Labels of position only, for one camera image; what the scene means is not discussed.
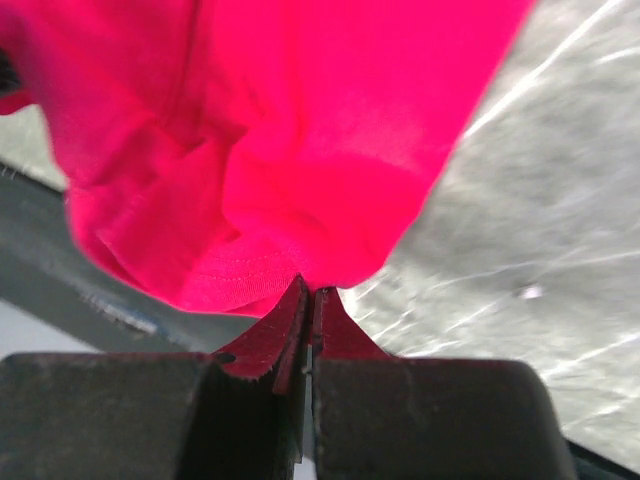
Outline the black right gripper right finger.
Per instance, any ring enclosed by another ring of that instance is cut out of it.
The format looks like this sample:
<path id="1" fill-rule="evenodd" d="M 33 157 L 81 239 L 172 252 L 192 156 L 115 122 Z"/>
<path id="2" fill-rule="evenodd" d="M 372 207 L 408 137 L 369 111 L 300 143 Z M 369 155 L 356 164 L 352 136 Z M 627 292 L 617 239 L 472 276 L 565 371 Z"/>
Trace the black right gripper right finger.
<path id="1" fill-rule="evenodd" d="M 395 362 L 394 356 L 382 350 L 346 312 L 335 288 L 315 294 L 311 345 L 313 373 L 358 373 Z"/>

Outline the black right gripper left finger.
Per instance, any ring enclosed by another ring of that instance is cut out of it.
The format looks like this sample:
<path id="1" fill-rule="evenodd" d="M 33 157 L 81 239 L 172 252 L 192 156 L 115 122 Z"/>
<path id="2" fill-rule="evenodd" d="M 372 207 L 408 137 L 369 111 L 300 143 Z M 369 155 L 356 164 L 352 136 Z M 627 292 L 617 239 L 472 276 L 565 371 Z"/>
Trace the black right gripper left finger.
<path id="1" fill-rule="evenodd" d="M 212 354 L 225 373 L 243 381 L 272 378 L 276 395 L 290 393 L 307 330 L 308 287 L 296 276 L 275 307 Z"/>

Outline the pink red t-shirt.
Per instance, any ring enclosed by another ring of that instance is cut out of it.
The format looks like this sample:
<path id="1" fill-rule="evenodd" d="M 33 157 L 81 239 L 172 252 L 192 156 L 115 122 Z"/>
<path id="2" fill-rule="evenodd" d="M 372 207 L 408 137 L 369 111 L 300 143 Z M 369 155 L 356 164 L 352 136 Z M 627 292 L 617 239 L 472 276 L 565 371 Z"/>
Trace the pink red t-shirt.
<path id="1" fill-rule="evenodd" d="M 176 308 L 260 316 L 355 286 L 423 204 L 529 1 L 5 1 L 94 263 Z"/>

